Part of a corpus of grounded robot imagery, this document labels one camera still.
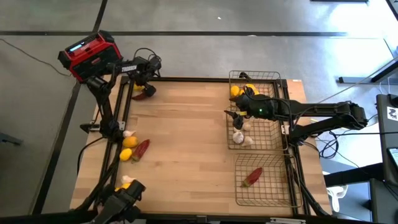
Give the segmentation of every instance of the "wooden table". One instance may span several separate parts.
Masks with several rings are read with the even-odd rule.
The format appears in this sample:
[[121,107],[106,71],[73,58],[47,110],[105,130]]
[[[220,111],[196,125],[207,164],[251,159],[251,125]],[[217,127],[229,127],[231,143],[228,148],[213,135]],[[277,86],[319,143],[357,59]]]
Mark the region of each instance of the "wooden table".
[[[305,102],[302,82],[288,80],[287,83],[290,99]],[[228,83],[152,84],[157,93],[152,98],[131,103],[126,128],[137,130],[136,136],[141,141],[150,139],[151,145],[140,162],[121,162],[118,172],[118,180],[122,175],[129,175],[147,187],[142,201],[137,204],[142,212],[281,217],[292,215],[291,208],[244,207],[237,205],[235,201],[234,155],[275,152],[228,149],[226,118],[223,112],[229,106]],[[118,83],[110,96],[112,105],[116,101],[117,86]],[[308,118],[302,118],[299,123],[309,122]],[[91,133],[87,142],[99,136],[99,133]],[[105,140],[97,142],[84,153],[71,208],[81,204],[96,185],[105,145]],[[301,146],[300,153],[309,191],[323,209],[331,213],[318,153],[308,146]]]

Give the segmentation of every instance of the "red pepper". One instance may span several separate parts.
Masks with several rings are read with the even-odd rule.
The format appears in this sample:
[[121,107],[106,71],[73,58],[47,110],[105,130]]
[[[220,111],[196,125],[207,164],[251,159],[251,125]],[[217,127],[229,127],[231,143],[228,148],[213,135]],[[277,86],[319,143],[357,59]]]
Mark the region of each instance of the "red pepper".
[[132,97],[133,100],[143,100],[145,98],[147,98],[147,95],[144,92],[142,92],[140,95]]
[[145,141],[143,141],[141,144],[139,144],[137,146],[137,149],[132,154],[132,159],[134,161],[138,162],[142,158],[144,153],[146,152],[148,146],[149,146],[149,139],[146,139]]
[[255,169],[250,175],[242,182],[241,187],[250,187],[254,184],[262,174],[262,167]]

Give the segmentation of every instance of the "concrete floor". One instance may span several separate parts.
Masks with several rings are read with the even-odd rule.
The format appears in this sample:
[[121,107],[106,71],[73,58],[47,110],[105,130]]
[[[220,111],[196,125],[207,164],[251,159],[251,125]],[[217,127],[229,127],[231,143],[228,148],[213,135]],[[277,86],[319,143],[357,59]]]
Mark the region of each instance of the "concrete floor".
[[[318,102],[347,87],[337,84],[337,77],[365,77],[392,58],[383,40],[387,28],[375,15],[396,21],[384,2],[380,2],[109,1],[101,29],[349,32],[355,38],[116,37],[126,58],[131,58],[138,47],[155,50],[163,58],[163,76],[227,77],[234,69],[278,71],[282,78],[303,80],[308,102]],[[92,30],[100,4],[94,0],[2,0],[0,30]],[[57,61],[58,51],[82,37],[0,38],[66,73]],[[0,68],[0,131],[24,140],[20,147],[0,144],[0,216],[23,215],[30,212],[40,189],[75,80],[57,75],[51,68],[2,42]],[[314,86],[323,91],[316,91]],[[352,100],[364,107],[370,117],[376,113],[378,88],[356,86],[329,102]],[[392,86],[391,92],[398,93],[398,88]],[[91,119],[94,108],[95,101],[83,86],[44,212],[63,212],[69,208],[78,151],[86,142],[86,134],[78,125]],[[381,159],[378,137],[350,136],[341,138],[341,142],[340,152],[358,165]],[[369,156],[360,159],[356,156],[358,151]],[[335,160],[352,166],[343,158]]]

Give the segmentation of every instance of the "wire basket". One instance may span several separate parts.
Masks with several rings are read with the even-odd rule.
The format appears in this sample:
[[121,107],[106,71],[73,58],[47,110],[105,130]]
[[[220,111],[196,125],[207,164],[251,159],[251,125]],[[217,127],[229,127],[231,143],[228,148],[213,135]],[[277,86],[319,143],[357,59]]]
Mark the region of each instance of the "wire basket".
[[[272,82],[266,80],[280,81],[280,74],[277,72],[257,72],[257,71],[238,71],[233,70],[229,72],[229,89],[236,85],[243,89],[245,84],[253,84],[260,94],[275,97],[275,88]],[[231,106],[227,108],[228,111],[239,112],[239,108],[235,106],[235,102],[231,102]],[[246,119],[245,122],[251,123],[250,131],[242,131],[244,136],[249,136],[253,139],[254,144],[243,147],[241,144],[236,144],[233,141],[234,127],[233,118],[226,114],[226,129],[228,147],[230,149],[239,150],[286,150],[283,142],[286,142],[286,136],[282,135],[282,128],[278,121],[269,121],[266,119],[251,118]]]
[[[235,197],[242,206],[258,207],[301,207],[300,186],[287,171],[285,161],[290,160],[296,168],[294,156],[283,154],[238,154],[235,160]],[[255,169],[263,172],[257,182],[250,187],[241,187],[242,181]]]

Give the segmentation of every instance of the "lemon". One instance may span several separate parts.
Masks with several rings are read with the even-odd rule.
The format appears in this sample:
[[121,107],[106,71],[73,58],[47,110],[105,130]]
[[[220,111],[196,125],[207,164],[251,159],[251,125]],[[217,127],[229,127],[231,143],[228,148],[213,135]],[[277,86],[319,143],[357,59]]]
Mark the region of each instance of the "lemon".
[[134,91],[142,91],[144,88],[144,86],[137,86],[136,84],[134,84]]
[[131,149],[123,149],[120,152],[119,158],[121,161],[128,161],[132,155],[132,150]]
[[138,145],[138,139],[135,136],[129,136],[123,140],[124,147],[136,147],[137,145]]
[[256,87],[253,84],[246,84],[247,87],[252,88],[252,90],[256,90]]
[[123,189],[128,189],[128,188],[130,187],[130,184],[131,184],[131,183],[122,184],[122,187],[121,187],[121,188],[123,188]]
[[231,96],[236,97],[239,95],[240,88],[238,86],[231,87]]

